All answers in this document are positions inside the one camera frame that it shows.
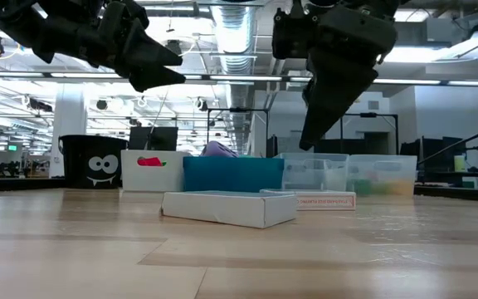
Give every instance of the ventilation duct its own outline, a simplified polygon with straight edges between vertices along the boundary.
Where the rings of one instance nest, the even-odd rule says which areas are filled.
[[[254,28],[255,9],[253,7],[211,7],[215,20],[215,35],[217,48],[222,53],[231,54],[221,56],[222,71],[227,75],[252,74],[252,59],[245,56],[233,56],[249,52],[253,46],[252,36]],[[246,85],[227,86],[228,107],[253,107],[253,90]],[[232,115],[234,131],[245,131],[248,125],[243,114]],[[247,133],[235,134],[237,150],[244,152],[248,141]]]

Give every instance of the transparent bin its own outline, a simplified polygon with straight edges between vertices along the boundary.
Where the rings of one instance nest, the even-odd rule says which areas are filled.
[[[416,156],[354,154],[349,157],[348,191],[357,195],[412,195]]]
[[[347,154],[284,153],[281,188],[298,190],[346,191]]]

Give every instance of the wooden table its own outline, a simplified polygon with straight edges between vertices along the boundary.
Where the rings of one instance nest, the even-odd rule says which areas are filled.
[[[478,299],[478,202],[360,198],[260,230],[161,197],[0,193],[0,298]]]

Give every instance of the flat white box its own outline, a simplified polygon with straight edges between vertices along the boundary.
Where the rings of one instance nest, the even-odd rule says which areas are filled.
[[[122,150],[124,191],[168,192],[183,190],[183,157],[190,154],[161,150]],[[158,157],[165,166],[140,166],[139,158]]]
[[[294,194],[257,194],[223,191],[167,192],[163,215],[268,228],[296,218]]]
[[[355,192],[263,189],[262,193],[294,194],[299,211],[354,211]]]

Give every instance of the black robotic claw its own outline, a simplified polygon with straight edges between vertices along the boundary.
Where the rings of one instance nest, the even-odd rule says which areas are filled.
[[[278,9],[273,56],[307,58],[313,73],[302,94],[308,110],[301,149],[315,145],[378,76],[373,66],[397,40],[393,14],[398,5],[398,0],[337,1],[332,7],[311,6],[305,14],[300,0],[293,0],[289,14]]]
[[[182,65],[182,57],[147,36],[148,25],[134,0],[0,0],[0,29],[47,63],[61,53],[106,66],[137,91],[184,83],[183,75],[165,67]]]

